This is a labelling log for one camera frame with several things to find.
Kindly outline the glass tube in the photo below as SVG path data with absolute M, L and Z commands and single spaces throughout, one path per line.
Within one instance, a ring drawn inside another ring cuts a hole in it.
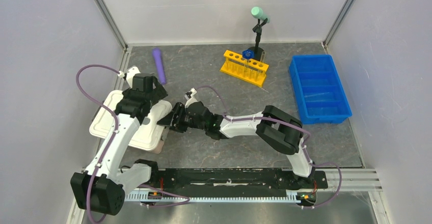
M 265 64 L 265 55 L 266 55 L 265 51 L 262 51 L 262 52 L 261 52 L 261 57 L 260 57 L 260 64 L 259 64 L 259 67 L 262 67 L 263 64 Z M 260 70 L 260 75 L 261 75 L 261 76 L 266 76 L 266 72 Z

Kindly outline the white plastic lid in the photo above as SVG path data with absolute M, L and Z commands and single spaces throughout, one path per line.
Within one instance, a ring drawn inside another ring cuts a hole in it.
M 121 90 L 111 91 L 106 97 L 103 105 L 107 106 L 112 111 L 115 110 L 116 105 L 123 99 Z M 170 102 L 165 100 L 159 101 L 156 105 L 153 105 L 148 116 L 143 120 L 142 124 L 138 126 L 133 126 L 130 115 L 118 115 L 118 131 L 126 132 L 129 125 L 132 125 L 132 130 L 129 132 L 134 132 L 133 136 L 129 140 L 128 146 L 124 146 L 124 152 L 128 147 L 137 148 L 140 150 L 147 151 L 151 147 L 151 138 L 155 132 L 160 132 L 165 127 L 157 125 L 157 121 L 165 117 L 172 109 Z M 90 125 L 89 132 L 91 135 L 99 138 L 109 138 L 115 127 L 115 119 L 106 109 L 101 108 L 96 114 L 95 119 Z

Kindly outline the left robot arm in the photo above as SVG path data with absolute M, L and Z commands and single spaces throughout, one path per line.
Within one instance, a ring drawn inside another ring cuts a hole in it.
M 115 110 L 108 110 L 114 122 L 95 158 L 82 173 L 71 177 L 71 188 L 81 209 L 116 215 L 131 191 L 143 183 L 154 187 L 160 181 L 154 161 L 138 159 L 125 172 L 118 172 L 135 134 L 140 142 L 150 145 L 151 151 L 161 151 L 161 140 L 167 132 L 157 122 L 172 109 L 164 100 L 168 93 L 154 75 L 135 74 L 131 84 Z

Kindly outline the long glass rod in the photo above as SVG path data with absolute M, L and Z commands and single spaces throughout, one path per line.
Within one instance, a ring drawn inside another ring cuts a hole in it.
M 326 98 L 326 92 L 308 92 L 304 94 L 305 101 L 324 101 Z

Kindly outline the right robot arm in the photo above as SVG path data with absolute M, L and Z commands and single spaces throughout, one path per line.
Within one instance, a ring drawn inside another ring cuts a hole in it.
M 308 187 L 315 180 L 313 162 L 306 154 L 304 144 L 304 136 L 310 133 L 303 129 L 300 120 L 275 106 L 267 105 L 263 111 L 253 115 L 230 117 L 210 112 L 202 102 L 188 106 L 178 102 L 167 116 L 158 121 L 158 125 L 177 132 L 201 129 L 214 140 L 258 136 L 287 156 L 298 186 Z

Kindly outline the blue bulb dropper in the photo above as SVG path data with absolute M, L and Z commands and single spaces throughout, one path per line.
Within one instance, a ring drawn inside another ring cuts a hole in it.
M 244 61 L 244 68 L 241 72 L 241 77 L 244 81 L 247 81 L 253 85 L 256 85 L 260 88 L 263 87 L 263 84 L 267 77 L 267 71 L 269 69 L 269 64 L 265 63 L 262 67 L 259 67 L 260 61 L 253 59 L 254 54 L 251 54 L 251 58 L 248 58 L 249 54 L 247 50 L 242 53 L 242 60 Z M 260 75 L 260 70 L 266 72 L 266 76 Z

